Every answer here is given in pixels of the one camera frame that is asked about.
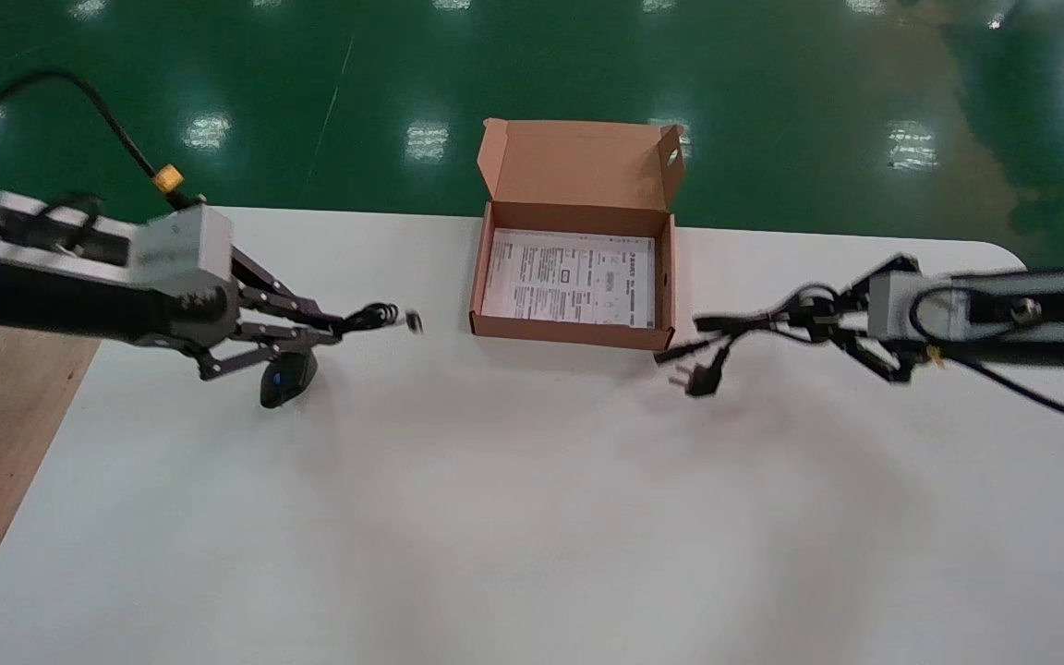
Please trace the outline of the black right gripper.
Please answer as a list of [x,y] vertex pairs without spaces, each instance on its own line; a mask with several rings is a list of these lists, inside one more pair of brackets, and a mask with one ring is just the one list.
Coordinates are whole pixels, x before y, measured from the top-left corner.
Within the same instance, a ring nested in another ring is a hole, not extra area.
[[774,310],[772,321],[832,327],[845,315],[864,312],[865,330],[835,328],[828,340],[882,381],[907,384],[908,373],[929,361],[920,310],[934,285],[921,273],[919,261],[895,254],[844,290],[825,283],[797,287]]

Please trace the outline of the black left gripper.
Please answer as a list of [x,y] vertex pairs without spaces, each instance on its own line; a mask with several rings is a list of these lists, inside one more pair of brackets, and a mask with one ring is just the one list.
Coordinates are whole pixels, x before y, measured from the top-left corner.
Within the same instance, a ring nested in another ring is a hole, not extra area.
[[[231,269],[234,278],[178,296],[132,282],[130,289],[142,295],[144,319],[142,333],[130,344],[196,358],[199,378],[212,381],[288,354],[305,354],[313,346],[343,340],[342,317],[326,314],[313,299],[293,294],[236,246],[232,248]],[[242,307],[304,327],[239,325],[240,302]],[[215,358],[211,349],[223,340],[253,346],[232,358]]]

